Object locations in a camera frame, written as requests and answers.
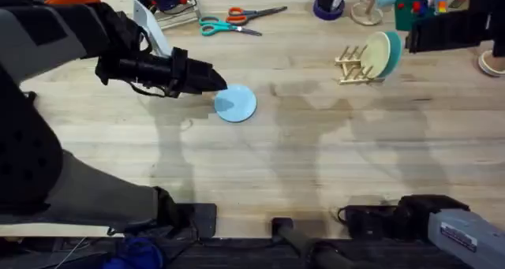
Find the white wire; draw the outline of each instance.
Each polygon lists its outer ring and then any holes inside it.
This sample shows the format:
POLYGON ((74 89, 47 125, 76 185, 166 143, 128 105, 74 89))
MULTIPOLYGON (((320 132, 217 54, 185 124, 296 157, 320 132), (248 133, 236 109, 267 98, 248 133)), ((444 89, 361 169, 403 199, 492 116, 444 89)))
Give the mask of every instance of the white wire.
POLYGON ((88 237, 83 237, 83 238, 79 241, 79 243, 78 243, 76 246, 74 246, 74 247, 73 247, 73 249, 69 252, 69 254, 67 254, 67 255, 65 256, 65 258, 64 258, 64 259, 63 259, 63 260, 62 260, 62 261, 61 261, 58 265, 56 265, 56 267, 55 267, 54 269, 58 269, 58 268, 60 268, 60 266, 61 266, 62 264, 64 264, 64 262, 65 262, 65 261, 66 261, 66 260, 67 260, 67 259, 68 259, 71 255, 72 255, 72 253, 73 253, 73 252, 74 252, 74 251, 75 251, 75 250, 79 247, 79 245, 80 245, 81 243, 83 243, 83 241, 84 241, 86 238, 88 238, 88 237))

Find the gray device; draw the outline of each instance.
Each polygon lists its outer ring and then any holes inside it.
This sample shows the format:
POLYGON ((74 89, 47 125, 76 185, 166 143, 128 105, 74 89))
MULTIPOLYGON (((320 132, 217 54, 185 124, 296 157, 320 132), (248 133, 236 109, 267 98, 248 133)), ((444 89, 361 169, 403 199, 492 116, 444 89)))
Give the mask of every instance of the gray device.
POLYGON ((431 213, 428 238, 475 269, 505 268, 505 232, 471 211, 431 213))

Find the white plate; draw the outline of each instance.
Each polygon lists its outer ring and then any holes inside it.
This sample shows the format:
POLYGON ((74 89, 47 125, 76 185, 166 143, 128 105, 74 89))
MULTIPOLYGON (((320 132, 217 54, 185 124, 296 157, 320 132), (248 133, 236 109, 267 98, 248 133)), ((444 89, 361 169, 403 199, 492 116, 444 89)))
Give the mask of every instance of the white plate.
POLYGON ((370 66, 373 66, 368 78, 375 78, 386 69, 391 54, 391 44, 384 32, 374 32, 366 39, 366 46, 361 56, 361 67, 365 67, 366 72, 370 66))

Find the blue base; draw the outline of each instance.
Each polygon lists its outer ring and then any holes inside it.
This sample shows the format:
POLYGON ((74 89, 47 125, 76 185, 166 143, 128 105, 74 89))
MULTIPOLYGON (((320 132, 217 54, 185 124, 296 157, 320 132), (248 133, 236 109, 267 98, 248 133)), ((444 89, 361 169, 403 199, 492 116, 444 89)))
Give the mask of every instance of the blue base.
POLYGON ((315 0, 312 9, 314 10, 314 14, 321 20, 334 21, 338 19, 340 16, 342 16, 342 14, 344 13, 344 8, 346 7, 346 3, 344 1, 340 3, 340 6, 336 10, 331 12, 327 12, 323 8, 319 7, 318 1, 319 0, 315 0))
POLYGON ((229 122, 241 122, 250 118, 256 110, 256 96, 251 89, 241 84, 230 84, 218 92, 214 100, 217 114, 229 122))

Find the toy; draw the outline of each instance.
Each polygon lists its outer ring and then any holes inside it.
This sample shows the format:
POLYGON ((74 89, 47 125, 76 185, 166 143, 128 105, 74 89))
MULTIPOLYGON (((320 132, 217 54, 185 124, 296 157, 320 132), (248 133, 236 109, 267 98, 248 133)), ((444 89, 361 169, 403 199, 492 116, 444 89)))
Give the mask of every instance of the toy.
POLYGON ((408 32, 412 24, 426 17, 433 17, 435 10, 422 5, 423 0, 396 0, 395 27, 398 31, 408 32))

